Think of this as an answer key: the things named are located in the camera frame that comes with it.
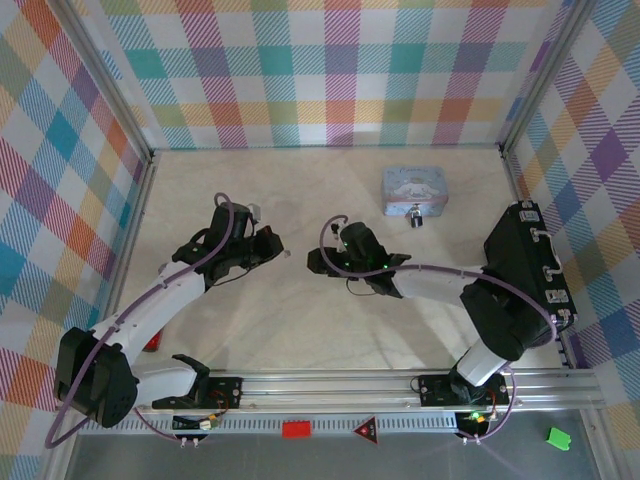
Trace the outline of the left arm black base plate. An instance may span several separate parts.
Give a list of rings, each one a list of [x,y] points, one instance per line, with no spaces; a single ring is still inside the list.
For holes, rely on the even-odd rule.
[[[209,377],[200,396],[200,405],[218,410],[238,409],[242,393],[242,377]]]

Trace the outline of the green plastic block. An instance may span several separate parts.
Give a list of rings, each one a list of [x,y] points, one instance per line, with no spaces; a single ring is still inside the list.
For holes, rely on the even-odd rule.
[[[572,437],[569,433],[557,428],[551,427],[548,431],[546,442],[560,451],[569,451],[572,443]]]

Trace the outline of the aluminium frame post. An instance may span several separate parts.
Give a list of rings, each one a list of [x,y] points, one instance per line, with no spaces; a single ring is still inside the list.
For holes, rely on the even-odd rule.
[[[71,0],[50,0],[50,5],[56,12],[81,59],[85,62],[86,68],[98,89],[104,95],[116,118],[120,121],[124,132],[143,155],[145,161],[151,162],[153,149],[145,139],[132,110],[120,92],[115,79],[111,75],[100,51],[92,41]]]
[[[552,0],[549,13],[545,12],[536,25],[530,53],[524,57],[522,81],[496,140],[504,159],[523,135],[596,3]]]

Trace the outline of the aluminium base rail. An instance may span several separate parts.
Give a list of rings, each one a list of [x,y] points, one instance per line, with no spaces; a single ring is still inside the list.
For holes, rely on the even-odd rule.
[[[506,373],[505,386],[482,406],[441,399],[423,405],[419,377],[427,370],[284,370],[216,372],[240,377],[239,405],[220,399],[231,414],[346,414],[418,411],[504,412],[602,408],[604,396],[595,374],[575,369],[517,369]]]

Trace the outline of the small black electronics board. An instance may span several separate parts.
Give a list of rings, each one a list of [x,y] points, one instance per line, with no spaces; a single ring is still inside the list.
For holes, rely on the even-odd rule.
[[[172,429],[175,431],[210,432],[219,426],[221,419],[222,415],[219,414],[210,414],[199,418],[174,415]]]
[[[493,416],[489,412],[456,412],[457,435],[462,438],[483,436],[489,432]]]

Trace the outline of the black briefcase with metal clasps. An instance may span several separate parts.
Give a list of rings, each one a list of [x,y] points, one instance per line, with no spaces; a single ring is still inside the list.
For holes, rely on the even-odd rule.
[[[577,320],[562,262],[537,203],[523,200],[507,207],[485,240],[484,252],[487,272],[545,308],[558,331]]]

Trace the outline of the aluminium long frame rail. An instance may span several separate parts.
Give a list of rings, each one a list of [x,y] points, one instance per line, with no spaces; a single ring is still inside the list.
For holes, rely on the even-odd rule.
[[[418,149],[430,149],[430,150],[453,150],[453,149],[462,149],[462,150],[490,150],[490,151],[498,151],[500,144],[496,143],[463,143],[463,144],[380,144],[380,145],[320,145],[320,144],[309,144],[309,145],[267,145],[267,146],[254,146],[254,147],[232,147],[232,148],[154,148],[151,152],[154,155],[160,155],[161,153],[200,153],[200,152],[244,152],[244,151],[275,151],[275,150],[303,150],[303,149],[311,149],[311,150],[320,150],[320,149],[329,149],[329,150],[351,150],[351,149],[410,149],[410,148],[418,148]]]

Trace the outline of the red black triangle sign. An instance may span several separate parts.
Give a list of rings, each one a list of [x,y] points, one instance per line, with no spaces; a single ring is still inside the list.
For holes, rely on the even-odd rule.
[[[352,432],[363,438],[374,445],[379,444],[379,434],[378,434],[378,425],[377,418],[375,415],[367,418],[363,422],[359,423]]]

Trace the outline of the pastel cartoon tin box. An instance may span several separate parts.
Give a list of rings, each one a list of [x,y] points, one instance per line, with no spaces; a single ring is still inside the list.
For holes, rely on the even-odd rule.
[[[441,216],[449,200],[445,172],[437,166],[394,166],[382,174],[382,210],[387,216]]]

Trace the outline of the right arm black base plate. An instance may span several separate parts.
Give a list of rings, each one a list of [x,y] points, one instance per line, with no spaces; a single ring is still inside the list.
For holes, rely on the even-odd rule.
[[[480,386],[473,386],[453,374],[420,375],[417,392],[422,407],[502,406],[510,401],[506,381],[500,374],[492,375]]]

